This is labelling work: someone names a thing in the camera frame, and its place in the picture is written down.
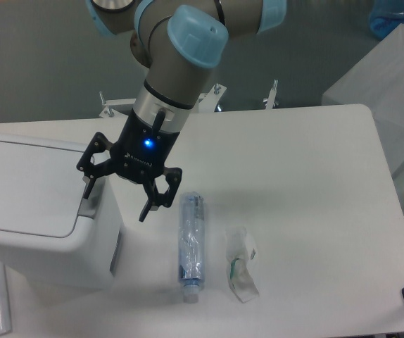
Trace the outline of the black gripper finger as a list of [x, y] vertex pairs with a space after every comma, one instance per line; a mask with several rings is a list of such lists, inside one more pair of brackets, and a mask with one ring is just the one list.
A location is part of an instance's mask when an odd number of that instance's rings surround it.
[[182, 181], [182, 169], [164, 167], [163, 175], [168, 189], [164, 193], [160, 193], [156, 186], [156, 179], [150, 177], [146, 170], [140, 171], [140, 183], [146, 192], [147, 201], [140, 213], [139, 222], [144, 222], [150, 211], [157, 211], [161, 206], [171, 207]]
[[96, 181], [115, 172], [115, 164], [109, 151], [113, 143], [97, 132], [84, 150], [76, 168], [83, 174], [85, 189], [83, 198], [88, 199]]

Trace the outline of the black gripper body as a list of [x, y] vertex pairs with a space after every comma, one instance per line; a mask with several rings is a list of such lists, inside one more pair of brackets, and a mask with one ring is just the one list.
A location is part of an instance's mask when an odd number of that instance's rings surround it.
[[178, 132], [153, 129], [131, 111], [118, 140], [110, 149], [115, 173], [137, 184], [141, 184], [144, 178], [154, 180], [161, 176], [178, 136]]

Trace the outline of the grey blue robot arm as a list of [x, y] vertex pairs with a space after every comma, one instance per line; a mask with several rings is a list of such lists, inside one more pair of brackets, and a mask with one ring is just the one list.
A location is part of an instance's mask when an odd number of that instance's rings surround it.
[[172, 205], [182, 170], [165, 161], [227, 42], [280, 25], [287, 3], [88, 1], [87, 8], [104, 34], [136, 32], [150, 62], [118, 140], [97, 132], [77, 163], [86, 184], [83, 197], [90, 197], [99, 178], [116, 174], [144, 188], [145, 218]]

